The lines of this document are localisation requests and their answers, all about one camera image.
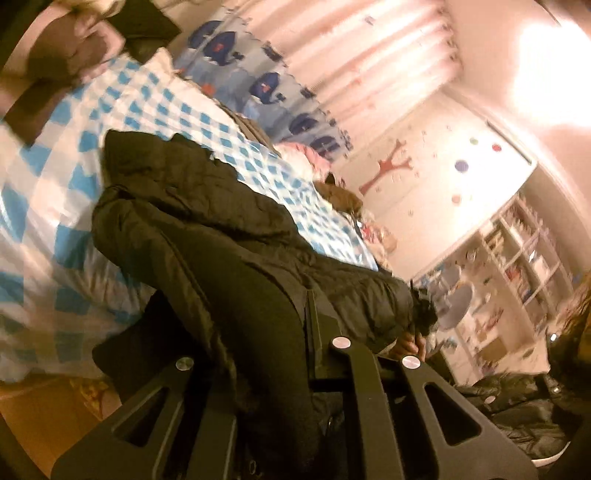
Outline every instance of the wooden floor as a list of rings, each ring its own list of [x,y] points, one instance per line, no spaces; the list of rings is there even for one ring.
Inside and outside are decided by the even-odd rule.
[[[55,461],[98,424],[63,377],[0,384],[0,413],[22,447],[49,476]]]

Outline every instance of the metal screw head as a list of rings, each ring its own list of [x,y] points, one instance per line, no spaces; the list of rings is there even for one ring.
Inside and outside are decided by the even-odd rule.
[[[415,370],[421,366],[421,361],[412,355],[407,355],[402,359],[402,364],[409,370]]]
[[[181,372],[191,370],[193,365],[195,365],[195,361],[189,356],[184,356],[177,360],[177,369],[179,369]]]
[[[345,350],[351,346],[351,340],[347,337],[336,337],[333,338],[333,346],[340,350]]]

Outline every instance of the black leggings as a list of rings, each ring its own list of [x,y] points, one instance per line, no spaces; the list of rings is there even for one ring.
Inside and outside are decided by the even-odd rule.
[[[587,480],[591,478],[591,416],[588,416],[579,427],[569,447],[547,473],[541,473],[542,480]]]

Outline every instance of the light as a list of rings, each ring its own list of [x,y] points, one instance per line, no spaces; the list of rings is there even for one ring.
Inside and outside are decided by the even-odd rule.
[[[513,91],[520,114],[545,127],[591,127],[590,54],[577,25],[526,27]]]

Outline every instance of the blue checkered bedding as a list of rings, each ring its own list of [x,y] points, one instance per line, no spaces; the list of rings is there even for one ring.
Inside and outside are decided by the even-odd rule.
[[[92,348],[136,321],[153,292],[92,243],[109,129],[195,140],[232,164],[252,190],[285,205],[316,251],[376,269],[313,186],[174,77],[168,54],[160,51],[143,67],[121,56],[59,104],[31,148],[0,125],[0,380],[19,381],[30,371],[98,377]]]

